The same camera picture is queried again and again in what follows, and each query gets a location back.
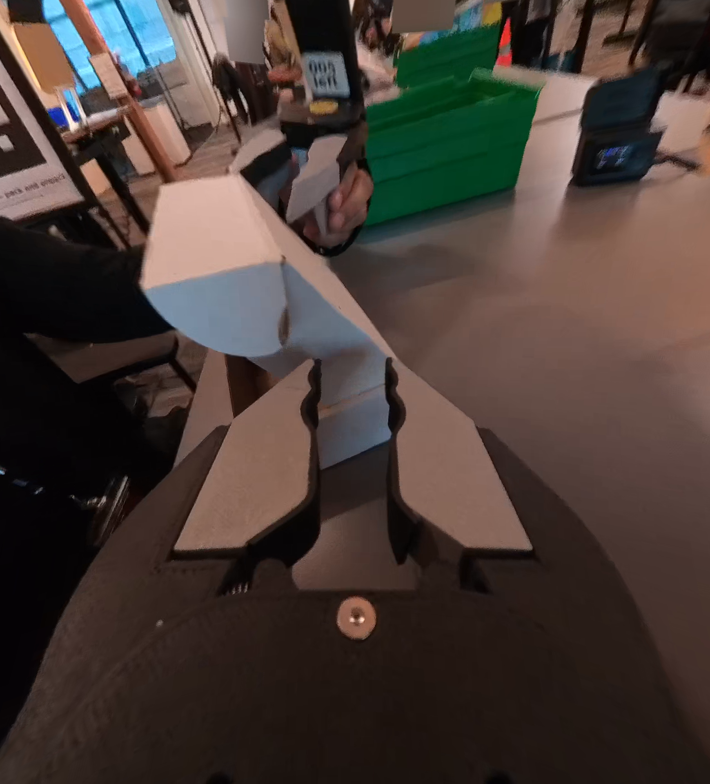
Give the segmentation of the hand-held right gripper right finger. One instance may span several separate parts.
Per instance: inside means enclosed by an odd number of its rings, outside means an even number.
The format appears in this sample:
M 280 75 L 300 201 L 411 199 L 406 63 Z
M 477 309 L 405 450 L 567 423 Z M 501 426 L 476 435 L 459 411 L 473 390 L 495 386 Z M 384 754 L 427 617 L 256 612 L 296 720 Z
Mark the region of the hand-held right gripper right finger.
M 462 564 L 534 548 L 474 421 L 389 358 L 388 533 L 396 561 Z

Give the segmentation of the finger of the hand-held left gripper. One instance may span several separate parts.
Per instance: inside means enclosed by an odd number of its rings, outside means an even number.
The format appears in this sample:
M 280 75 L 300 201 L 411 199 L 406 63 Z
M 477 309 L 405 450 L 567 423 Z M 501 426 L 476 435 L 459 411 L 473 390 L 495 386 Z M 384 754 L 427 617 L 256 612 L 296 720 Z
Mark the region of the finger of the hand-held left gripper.
M 243 142 L 232 162 L 230 175 L 240 175 L 250 185 L 291 169 L 291 148 L 279 127 L 266 127 Z
M 287 223 L 295 223 L 327 203 L 329 194 L 340 184 L 338 157 L 347 140 L 347 135 L 328 135 L 312 142 L 307 162 L 291 184 L 285 211 Z

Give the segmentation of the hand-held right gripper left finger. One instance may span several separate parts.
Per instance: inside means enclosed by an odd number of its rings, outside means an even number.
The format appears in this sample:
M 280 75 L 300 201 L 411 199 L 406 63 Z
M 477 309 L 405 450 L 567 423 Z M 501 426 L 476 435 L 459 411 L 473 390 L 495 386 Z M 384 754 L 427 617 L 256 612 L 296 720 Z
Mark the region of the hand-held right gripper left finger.
M 236 415 L 175 541 L 176 557 L 290 568 L 309 553 L 321 532 L 320 399 L 321 361 L 306 360 Z

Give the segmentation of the white mailer box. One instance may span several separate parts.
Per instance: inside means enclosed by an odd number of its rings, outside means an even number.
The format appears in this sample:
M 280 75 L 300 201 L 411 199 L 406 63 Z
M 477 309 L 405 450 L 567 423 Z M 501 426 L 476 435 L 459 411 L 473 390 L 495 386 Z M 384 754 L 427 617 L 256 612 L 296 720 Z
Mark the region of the white mailer box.
M 392 350 L 327 259 L 241 175 L 160 188 L 141 287 L 173 328 L 276 381 L 321 361 L 322 468 L 389 440 Z

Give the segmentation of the green plastic bin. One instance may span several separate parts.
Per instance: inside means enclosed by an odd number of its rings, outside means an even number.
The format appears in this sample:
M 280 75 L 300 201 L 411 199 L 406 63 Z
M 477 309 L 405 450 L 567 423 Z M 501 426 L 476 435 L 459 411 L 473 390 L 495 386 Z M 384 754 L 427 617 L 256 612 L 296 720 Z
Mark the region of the green plastic bin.
M 513 189 L 542 87 L 478 67 L 369 106 L 367 226 Z
M 493 70 L 499 30 L 498 24 L 481 26 L 403 49 L 396 61 L 396 84 L 408 89 L 447 78 L 467 81 L 476 69 Z

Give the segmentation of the person's left hand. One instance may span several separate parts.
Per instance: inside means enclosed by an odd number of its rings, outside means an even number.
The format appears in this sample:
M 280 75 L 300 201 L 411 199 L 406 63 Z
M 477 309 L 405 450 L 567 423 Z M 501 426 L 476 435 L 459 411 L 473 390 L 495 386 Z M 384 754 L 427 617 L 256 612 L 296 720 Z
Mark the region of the person's left hand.
M 328 198 L 326 228 L 321 230 L 310 213 L 302 222 L 302 237 L 307 243 L 330 251 L 348 245 L 367 220 L 373 193 L 369 171 L 358 162 L 351 163 Z

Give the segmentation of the large window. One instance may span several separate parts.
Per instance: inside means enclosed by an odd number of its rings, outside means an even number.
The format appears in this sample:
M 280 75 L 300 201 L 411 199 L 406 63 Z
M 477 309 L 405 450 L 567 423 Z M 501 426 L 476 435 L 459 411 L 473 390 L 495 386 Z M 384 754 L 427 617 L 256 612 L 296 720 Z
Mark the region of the large window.
M 50 24 L 73 68 L 76 84 L 85 89 L 101 83 L 87 47 L 59 1 L 43 1 Z M 155 1 L 86 1 L 99 31 L 119 63 L 138 81 L 150 81 L 158 66 L 176 60 L 174 39 Z

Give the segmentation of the black electronic device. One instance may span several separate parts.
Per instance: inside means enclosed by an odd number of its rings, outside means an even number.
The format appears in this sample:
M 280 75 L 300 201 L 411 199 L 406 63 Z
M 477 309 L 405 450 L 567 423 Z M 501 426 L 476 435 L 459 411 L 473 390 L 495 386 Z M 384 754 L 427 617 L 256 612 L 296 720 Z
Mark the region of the black electronic device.
M 595 83 L 580 116 L 571 184 L 596 187 L 634 182 L 654 165 L 665 125 L 656 119 L 663 72 L 650 67 Z

